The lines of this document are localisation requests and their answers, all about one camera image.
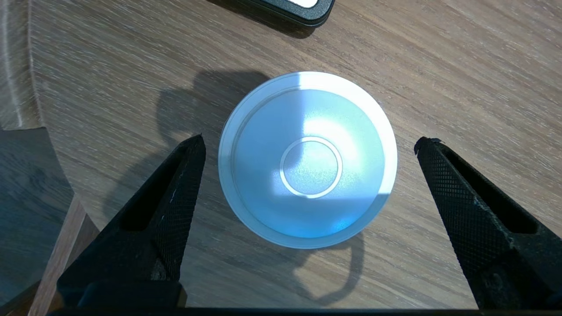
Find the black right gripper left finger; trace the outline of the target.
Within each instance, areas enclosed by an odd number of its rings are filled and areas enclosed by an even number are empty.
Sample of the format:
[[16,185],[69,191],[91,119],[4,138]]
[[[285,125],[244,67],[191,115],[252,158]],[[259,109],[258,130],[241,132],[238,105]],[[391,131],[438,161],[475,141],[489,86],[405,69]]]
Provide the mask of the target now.
[[66,307],[175,306],[205,165],[201,135],[181,142],[58,279]]

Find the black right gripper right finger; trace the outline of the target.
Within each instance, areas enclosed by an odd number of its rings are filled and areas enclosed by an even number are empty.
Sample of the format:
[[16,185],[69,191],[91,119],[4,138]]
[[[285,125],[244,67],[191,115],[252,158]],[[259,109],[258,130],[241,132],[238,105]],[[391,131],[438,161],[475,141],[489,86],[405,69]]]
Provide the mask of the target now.
[[414,153],[478,307],[560,310],[560,236],[439,139]]

